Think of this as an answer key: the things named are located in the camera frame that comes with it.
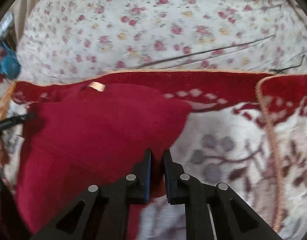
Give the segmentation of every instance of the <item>blue object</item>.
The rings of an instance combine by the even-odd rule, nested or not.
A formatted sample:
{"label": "blue object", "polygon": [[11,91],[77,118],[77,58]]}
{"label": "blue object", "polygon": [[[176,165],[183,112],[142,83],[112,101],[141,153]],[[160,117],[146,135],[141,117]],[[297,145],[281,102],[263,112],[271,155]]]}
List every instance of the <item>blue object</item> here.
{"label": "blue object", "polygon": [[7,55],[0,62],[0,73],[5,75],[8,79],[15,79],[20,73],[21,65],[17,60],[16,53],[8,48],[8,46],[1,42]]}

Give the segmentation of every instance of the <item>metal screw head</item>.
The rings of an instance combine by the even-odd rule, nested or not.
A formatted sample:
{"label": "metal screw head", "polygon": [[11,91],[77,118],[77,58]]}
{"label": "metal screw head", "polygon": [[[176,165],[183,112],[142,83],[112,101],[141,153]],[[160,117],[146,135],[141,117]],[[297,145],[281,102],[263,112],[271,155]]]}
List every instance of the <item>metal screw head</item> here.
{"label": "metal screw head", "polygon": [[129,174],[126,176],[126,179],[129,180],[129,181],[133,181],[136,179],[136,176],[134,174]]}
{"label": "metal screw head", "polygon": [[180,175],[180,179],[182,179],[182,180],[188,180],[188,179],[190,179],[190,175],[188,175],[188,174],[181,174]]}
{"label": "metal screw head", "polygon": [[89,186],[88,190],[90,192],[96,192],[98,190],[98,186],[97,185],[91,185],[91,186]]}
{"label": "metal screw head", "polygon": [[227,190],[228,189],[228,185],[225,183],[219,183],[218,188],[221,190]]}

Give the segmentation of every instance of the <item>floral fabric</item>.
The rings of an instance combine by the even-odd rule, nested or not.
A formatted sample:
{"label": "floral fabric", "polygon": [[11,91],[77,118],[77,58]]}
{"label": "floral fabric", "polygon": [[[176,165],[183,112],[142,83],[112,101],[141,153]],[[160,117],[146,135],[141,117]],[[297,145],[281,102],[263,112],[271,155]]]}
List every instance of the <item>floral fabric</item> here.
{"label": "floral fabric", "polygon": [[40,0],[20,80],[71,83],[121,69],[279,69],[307,57],[286,0]]}

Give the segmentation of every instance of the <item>red towel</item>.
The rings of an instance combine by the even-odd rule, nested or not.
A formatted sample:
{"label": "red towel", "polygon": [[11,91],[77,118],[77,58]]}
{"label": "red towel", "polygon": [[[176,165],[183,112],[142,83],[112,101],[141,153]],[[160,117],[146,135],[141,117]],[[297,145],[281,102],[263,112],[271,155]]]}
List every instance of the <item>red towel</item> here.
{"label": "red towel", "polygon": [[[155,89],[111,84],[103,92],[71,86],[30,111],[36,118],[23,128],[17,205],[36,233],[89,185],[129,174],[147,148],[154,155],[152,181],[159,184],[162,154],[180,135],[191,107]],[[131,207],[128,239],[136,237],[139,212]]]}

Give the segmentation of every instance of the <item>red fabric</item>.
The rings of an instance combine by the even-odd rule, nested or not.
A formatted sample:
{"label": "red fabric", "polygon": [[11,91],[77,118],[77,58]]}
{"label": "red fabric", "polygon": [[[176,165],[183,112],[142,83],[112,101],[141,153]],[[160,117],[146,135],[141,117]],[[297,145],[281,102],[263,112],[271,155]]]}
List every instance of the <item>red fabric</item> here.
{"label": "red fabric", "polygon": [[[220,110],[234,106],[240,102],[256,102],[255,86],[259,80],[270,73],[236,73],[226,71],[130,71],[111,73],[92,81],[108,85],[113,83],[128,83],[142,85],[159,90],[161,93],[173,93],[176,99],[190,100],[199,103],[215,103],[216,99],[205,97],[212,93],[217,98],[225,98],[226,104],[217,104],[208,111]],[[66,90],[73,85],[51,85],[48,87],[36,86],[28,82],[18,82],[15,89],[15,98],[20,102],[37,101],[40,95],[50,94],[52,91]],[[179,97],[178,91],[190,91],[199,88],[203,93],[198,97]]]}
{"label": "red fabric", "polygon": [[[158,90],[130,84],[107,85],[104,92],[76,84],[45,101],[31,105],[36,118],[24,125],[17,184],[19,212],[33,233],[89,185],[127,175],[147,148],[159,183],[162,153],[191,111]],[[139,212],[132,206],[128,239],[136,237]]]}
{"label": "red fabric", "polygon": [[274,124],[284,122],[300,106],[300,101],[307,96],[307,75],[283,75],[265,80],[260,90],[263,96],[270,96],[267,104],[270,114],[284,111],[283,117],[273,120]]}

